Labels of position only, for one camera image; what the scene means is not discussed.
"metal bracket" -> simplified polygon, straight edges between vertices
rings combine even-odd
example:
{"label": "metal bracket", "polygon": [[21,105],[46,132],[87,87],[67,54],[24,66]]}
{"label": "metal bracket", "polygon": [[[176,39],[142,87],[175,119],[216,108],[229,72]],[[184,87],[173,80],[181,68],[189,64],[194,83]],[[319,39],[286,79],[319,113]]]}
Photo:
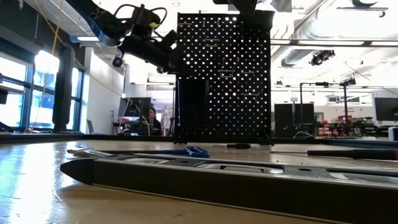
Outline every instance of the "metal bracket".
{"label": "metal bracket", "polygon": [[[221,64],[221,68],[224,67],[224,63],[225,63],[225,58],[223,58],[223,63]],[[232,70],[223,70],[223,69],[218,70],[220,72],[220,78],[233,78],[234,73],[236,71],[235,68],[236,68],[236,66],[238,66],[238,63],[239,63],[239,58],[237,59],[235,66],[233,67]],[[231,73],[231,75],[229,75],[229,76],[223,75],[223,72]]]}
{"label": "metal bracket", "polygon": [[188,25],[188,27],[190,27],[192,25],[192,23],[189,22],[183,22],[183,23],[179,23],[177,24],[177,26],[183,26],[183,25]]}
{"label": "metal bracket", "polygon": [[205,38],[203,39],[203,42],[205,43],[205,47],[218,47],[218,43],[220,42],[219,39],[207,39],[206,38],[206,21],[203,21],[203,35]]}
{"label": "metal bracket", "polygon": [[257,97],[258,97],[263,91],[264,91],[264,89],[261,90],[259,93],[254,93],[254,94],[252,94],[252,93],[242,93],[241,95],[242,95],[242,96],[245,96],[245,98],[243,99],[243,101],[246,99],[246,96],[255,96],[255,97],[256,97],[255,100],[257,101]]}

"person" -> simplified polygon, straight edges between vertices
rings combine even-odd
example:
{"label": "person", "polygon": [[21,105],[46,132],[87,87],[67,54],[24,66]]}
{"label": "person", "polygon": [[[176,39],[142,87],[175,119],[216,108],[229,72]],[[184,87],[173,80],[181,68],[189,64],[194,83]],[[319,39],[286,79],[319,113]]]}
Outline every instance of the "person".
{"label": "person", "polygon": [[156,110],[155,108],[151,108],[149,110],[149,119],[153,118],[154,119],[154,128],[158,129],[158,131],[154,131],[151,133],[154,136],[161,136],[162,135],[162,125],[160,121],[156,119]]}

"robotic arm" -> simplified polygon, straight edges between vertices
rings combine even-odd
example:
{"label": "robotic arm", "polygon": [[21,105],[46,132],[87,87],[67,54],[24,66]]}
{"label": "robotic arm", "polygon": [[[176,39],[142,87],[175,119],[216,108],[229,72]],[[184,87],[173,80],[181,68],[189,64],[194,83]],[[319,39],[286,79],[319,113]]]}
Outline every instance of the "robotic arm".
{"label": "robotic arm", "polygon": [[88,23],[95,36],[107,46],[118,46],[121,57],[124,54],[134,55],[147,63],[158,67],[160,72],[178,73],[186,72],[182,63],[183,47],[171,46],[178,40],[178,35],[171,30],[161,41],[152,38],[152,33],[163,21],[152,10],[130,4],[124,4],[118,8],[134,7],[130,18],[119,19],[116,13],[100,8],[91,0],[67,0]]}

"perforated metal panel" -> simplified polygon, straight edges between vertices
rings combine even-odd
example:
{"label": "perforated metal panel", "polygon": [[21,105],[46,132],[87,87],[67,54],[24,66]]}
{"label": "perforated metal panel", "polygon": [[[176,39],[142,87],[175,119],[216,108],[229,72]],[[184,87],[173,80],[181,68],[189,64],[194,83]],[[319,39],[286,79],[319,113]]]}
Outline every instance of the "perforated metal panel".
{"label": "perforated metal panel", "polygon": [[184,45],[183,62],[193,74],[177,75],[177,79],[209,80],[210,125],[180,127],[176,134],[186,139],[269,135],[270,29],[247,26],[238,15],[178,15],[178,44]]}

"spirit level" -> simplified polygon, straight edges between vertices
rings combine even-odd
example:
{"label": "spirit level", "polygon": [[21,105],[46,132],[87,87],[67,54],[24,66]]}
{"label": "spirit level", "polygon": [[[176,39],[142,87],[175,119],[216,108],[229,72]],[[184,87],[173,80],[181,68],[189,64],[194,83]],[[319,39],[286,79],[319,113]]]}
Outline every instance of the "spirit level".
{"label": "spirit level", "polygon": [[132,156],[77,159],[85,184],[329,222],[390,223],[398,172],[263,162]]}

